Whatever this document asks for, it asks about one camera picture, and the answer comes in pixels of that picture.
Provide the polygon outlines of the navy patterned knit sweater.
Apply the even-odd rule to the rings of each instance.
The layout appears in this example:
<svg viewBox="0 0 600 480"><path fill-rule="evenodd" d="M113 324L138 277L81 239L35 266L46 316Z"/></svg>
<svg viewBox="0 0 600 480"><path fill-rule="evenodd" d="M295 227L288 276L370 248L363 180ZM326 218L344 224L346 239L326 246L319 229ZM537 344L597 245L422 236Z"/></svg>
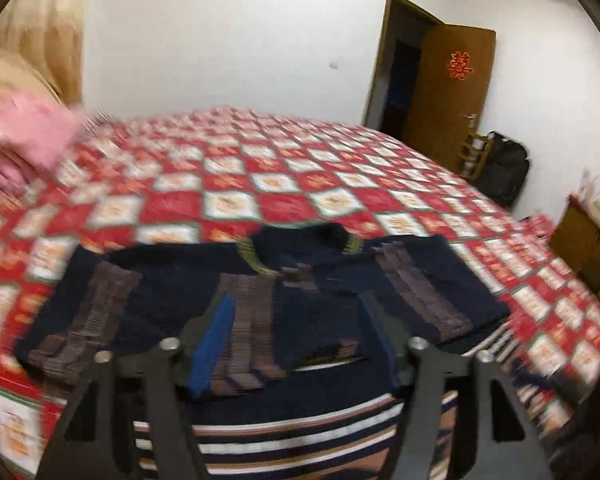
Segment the navy patterned knit sweater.
<svg viewBox="0 0 600 480"><path fill-rule="evenodd" d="M378 476L402 404L366 294L456 354L509 315L440 235L265 226L235 243L76 248L15 357L36 379L74 385L97 352L146 352L220 292L235 304L230 336L209 388L182 397L213 479Z"/></svg>

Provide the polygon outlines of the red patchwork bedspread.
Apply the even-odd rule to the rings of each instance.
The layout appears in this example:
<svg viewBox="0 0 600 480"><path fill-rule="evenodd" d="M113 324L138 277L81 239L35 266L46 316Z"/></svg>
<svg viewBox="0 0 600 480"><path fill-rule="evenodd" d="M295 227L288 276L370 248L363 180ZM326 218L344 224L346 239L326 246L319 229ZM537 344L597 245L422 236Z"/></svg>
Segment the red patchwork bedspread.
<svg viewBox="0 0 600 480"><path fill-rule="evenodd" d="M308 261L320 247L357 255L386 235L460 266L505 308L424 330L466 352L490 350L594 385L600 304L561 258L451 171L361 126L212 108L112 122L19 194L0 194L0 457L19 479L38 469L64 407L16 342L70 256L174 244L212 248L249 274Z"/></svg>

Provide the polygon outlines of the black bag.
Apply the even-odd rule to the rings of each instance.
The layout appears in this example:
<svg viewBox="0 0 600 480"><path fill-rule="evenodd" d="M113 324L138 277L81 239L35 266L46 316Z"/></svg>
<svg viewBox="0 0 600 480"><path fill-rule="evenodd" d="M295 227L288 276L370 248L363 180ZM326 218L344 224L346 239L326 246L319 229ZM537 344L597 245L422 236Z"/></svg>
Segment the black bag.
<svg viewBox="0 0 600 480"><path fill-rule="evenodd" d="M496 131L486 137L491 147L475 187L498 206L510 209L526 182L531 166L529 154L521 143Z"/></svg>

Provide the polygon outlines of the wooden chair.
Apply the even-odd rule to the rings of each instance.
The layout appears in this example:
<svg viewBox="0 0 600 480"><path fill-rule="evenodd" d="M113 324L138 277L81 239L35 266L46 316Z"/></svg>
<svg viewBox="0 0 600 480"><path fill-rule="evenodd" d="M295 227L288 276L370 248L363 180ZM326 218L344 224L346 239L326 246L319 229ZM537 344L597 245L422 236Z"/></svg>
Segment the wooden chair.
<svg viewBox="0 0 600 480"><path fill-rule="evenodd" d="M460 175L468 182L480 177L492 148L492 138L487 134L471 132L460 146Z"/></svg>

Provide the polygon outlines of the brown wooden dresser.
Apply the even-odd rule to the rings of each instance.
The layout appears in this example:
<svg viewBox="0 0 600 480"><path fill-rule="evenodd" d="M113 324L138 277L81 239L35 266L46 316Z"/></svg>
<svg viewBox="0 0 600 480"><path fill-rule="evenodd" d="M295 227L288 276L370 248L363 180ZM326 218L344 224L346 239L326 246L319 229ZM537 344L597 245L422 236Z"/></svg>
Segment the brown wooden dresser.
<svg viewBox="0 0 600 480"><path fill-rule="evenodd" d="M570 195L548 246L600 300L600 227Z"/></svg>

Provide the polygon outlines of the brown wooden door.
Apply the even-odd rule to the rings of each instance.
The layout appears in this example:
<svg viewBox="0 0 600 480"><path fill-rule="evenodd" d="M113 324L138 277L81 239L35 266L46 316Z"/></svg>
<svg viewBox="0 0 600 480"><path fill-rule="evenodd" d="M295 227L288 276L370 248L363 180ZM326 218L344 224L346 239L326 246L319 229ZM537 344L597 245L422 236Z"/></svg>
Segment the brown wooden door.
<svg viewBox="0 0 600 480"><path fill-rule="evenodd" d="M438 165L460 174L460 146L476 132L494 62L496 32L460 25L426 31L405 119L402 141ZM449 77L446 63L455 51L468 52L474 69L465 80Z"/></svg>

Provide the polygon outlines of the pink folded blanket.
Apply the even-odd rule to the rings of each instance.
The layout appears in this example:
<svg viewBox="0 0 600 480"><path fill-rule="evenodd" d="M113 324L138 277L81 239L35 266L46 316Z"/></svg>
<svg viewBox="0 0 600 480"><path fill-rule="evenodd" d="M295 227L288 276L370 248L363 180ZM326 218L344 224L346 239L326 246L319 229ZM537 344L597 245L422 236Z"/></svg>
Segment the pink folded blanket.
<svg viewBox="0 0 600 480"><path fill-rule="evenodd" d="M49 174L84 133L86 116L27 92L0 97L0 200Z"/></svg>

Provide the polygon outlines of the red double happiness decoration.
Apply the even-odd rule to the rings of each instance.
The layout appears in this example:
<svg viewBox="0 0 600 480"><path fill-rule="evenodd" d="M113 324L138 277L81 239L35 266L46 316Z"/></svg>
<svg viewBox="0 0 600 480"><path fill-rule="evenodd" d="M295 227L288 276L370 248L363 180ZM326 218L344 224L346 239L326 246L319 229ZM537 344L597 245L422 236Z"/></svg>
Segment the red double happiness decoration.
<svg viewBox="0 0 600 480"><path fill-rule="evenodd" d="M446 63L446 70L449 73L449 77L457 80L465 80L474 71L470 63L471 56L468 52L452 52L449 61Z"/></svg>

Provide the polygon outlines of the cream wooden headboard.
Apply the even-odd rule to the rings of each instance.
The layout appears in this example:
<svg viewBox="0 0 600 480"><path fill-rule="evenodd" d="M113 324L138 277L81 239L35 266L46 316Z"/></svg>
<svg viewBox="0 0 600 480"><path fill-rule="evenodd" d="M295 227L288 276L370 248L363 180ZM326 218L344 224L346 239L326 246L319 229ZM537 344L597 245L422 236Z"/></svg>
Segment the cream wooden headboard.
<svg viewBox="0 0 600 480"><path fill-rule="evenodd" d="M0 49L0 98L14 92L34 93L61 103L56 88L18 54Z"/></svg>

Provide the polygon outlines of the beige patterned curtain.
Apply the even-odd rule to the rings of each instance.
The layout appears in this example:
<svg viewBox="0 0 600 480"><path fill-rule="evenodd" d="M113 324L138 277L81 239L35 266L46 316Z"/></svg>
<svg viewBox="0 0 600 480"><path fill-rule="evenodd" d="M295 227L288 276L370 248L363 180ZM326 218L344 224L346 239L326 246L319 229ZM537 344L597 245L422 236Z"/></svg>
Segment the beige patterned curtain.
<svg viewBox="0 0 600 480"><path fill-rule="evenodd" d="M87 0L10 0L0 14L0 49L31 64L70 105L82 102Z"/></svg>

